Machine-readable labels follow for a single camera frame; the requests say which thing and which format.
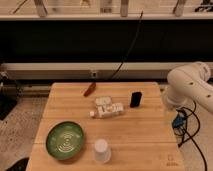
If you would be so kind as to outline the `translucent yellowish gripper finger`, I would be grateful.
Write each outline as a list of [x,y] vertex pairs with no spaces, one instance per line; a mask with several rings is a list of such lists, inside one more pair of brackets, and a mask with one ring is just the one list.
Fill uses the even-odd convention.
[[176,117],[176,110],[174,108],[164,108],[164,122],[171,124]]

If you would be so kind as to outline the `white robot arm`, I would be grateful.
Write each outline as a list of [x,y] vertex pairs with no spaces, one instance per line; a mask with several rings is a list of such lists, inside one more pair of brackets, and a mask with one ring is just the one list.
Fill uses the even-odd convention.
[[210,76],[210,67],[204,62],[179,66],[168,73],[168,85],[162,92],[166,124],[173,122],[176,110],[183,107],[188,99],[213,114],[213,86],[207,83]]

